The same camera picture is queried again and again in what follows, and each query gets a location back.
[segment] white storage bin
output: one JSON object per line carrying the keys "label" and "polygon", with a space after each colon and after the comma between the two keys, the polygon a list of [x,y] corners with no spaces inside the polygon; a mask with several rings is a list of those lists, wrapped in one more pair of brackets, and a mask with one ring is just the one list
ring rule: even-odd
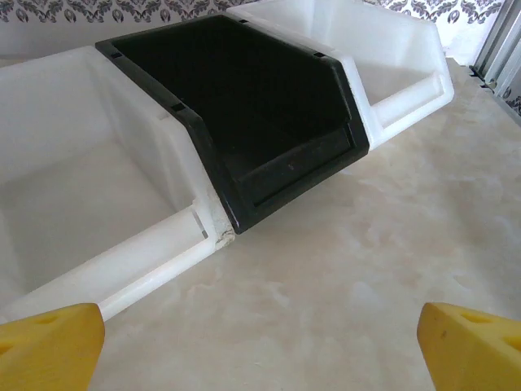
{"label": "white storage bin", "polygon": [[186,129],[93,47],[0,69],[0,323],[103,317],[234,238]]}
{"label": "white storage bin", "polygon": [[228,12],[340,60],[370,149],[453,98],[432,22],[350,0],[262,0]]}

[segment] bin lip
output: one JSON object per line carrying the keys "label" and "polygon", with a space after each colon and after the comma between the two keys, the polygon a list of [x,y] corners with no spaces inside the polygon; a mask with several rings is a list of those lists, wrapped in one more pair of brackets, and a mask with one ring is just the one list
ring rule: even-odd
{"label": "bin lip", "polygon": [[[309,60],[321,61],[326,64],[333,73],[332,76],[335,78],[336,84],[339,88],[338,93],[341,94],[344,105],[351,117],[350,121],[342,126],[350,144],[350,148],[345,153],[332,158],[323,165],[315,167],[311,172],[304,174],[295,182],[289,183],[287,186],[283,187],[281,191],[270,196],[266,201],[257,206],[248,199],[244,190],[242,190],[240,185],[231,177],[230,172],[225,166],[225,162],[219,157],[217,149],[213,145],[212,138],[206,129],[204,120],[189,107],[184,106],[182,101],[175,96],[175,94],[167,90],[161,83],[116,49],[118,43],[135,37],[158,33],[167,29],[175,29],[181,25],[197,24],[210,18],[232,20],[238,26],[241,26],[240,28],[242,29],[252,29],[256,31],[256,33],[269,37],[269,39],[274,42],[283,44],[291,50],[297,49],[298,51],[305,53],[309,57]],[[242,20],[235,15],[223,12],[203,16],[195,20],[181,22],[180,24],[173,24],[157,29],[147,30],[145,32],[133,33],[123,37],[97,42],[95,47],[111,62],[113,62],[124,74],[126,74],[127,77],[147,92],[157,103],[159,103],[186,127],[192,142],[195,145],[195,149],[199,153],[199,158],[203,162],[204,168],[210,177],[213,187],[221,200],[236,234],[243,233],[264,218],[268,217],[271,213],[280,209],[283,205],[294,200],[297,196],[306,192],[326,178],[329,178],[332,174],[335,174],[351,163],[359,160],[369,151],[370,145],[366,131],[344,68],[340,61],[330,55],[322,53],[317,57],[316,50],[296,42],[286,41],[276,33],[267,32],[262,27],[256,26],[247,20]],[[183,106],[183,109],[180,111],[175,108],[176,106],[179,107],[179,105]]]}

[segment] table surface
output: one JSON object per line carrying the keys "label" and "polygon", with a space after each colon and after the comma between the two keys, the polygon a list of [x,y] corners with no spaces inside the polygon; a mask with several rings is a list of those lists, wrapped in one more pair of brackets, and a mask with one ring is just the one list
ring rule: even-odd
{"label": "table surface", "polygon": [[521,319],[521,129],[454,101],[107,322],[90,390],[431,390],[423,304]]}

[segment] black storage bin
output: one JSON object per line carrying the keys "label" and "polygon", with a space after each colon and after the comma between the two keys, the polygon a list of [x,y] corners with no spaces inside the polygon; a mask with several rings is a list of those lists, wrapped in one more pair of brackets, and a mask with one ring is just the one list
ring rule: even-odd
{"label": "black storage bin", "polygon": [[246,20],[96,47],[187,128],[238,234],[369,151],[341,63]]}

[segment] storage bin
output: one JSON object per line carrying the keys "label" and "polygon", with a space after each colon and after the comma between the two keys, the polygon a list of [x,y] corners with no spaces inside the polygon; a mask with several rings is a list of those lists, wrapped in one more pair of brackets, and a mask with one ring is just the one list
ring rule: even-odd
{"label": "storage bin", "polygon": [[351,0],[261,0],[227,11],[340,59],[371,150],[452,100],[430,21]]}
{"label": "storage bin", "polygon": [[183,125],[93,47],[0,69],[0,323],[114,314],[234,238]]}
{"label": "storage bin", "polygon": [[236,233],[364,156],[342,64],[229,15],[96,47],[187,129]]}

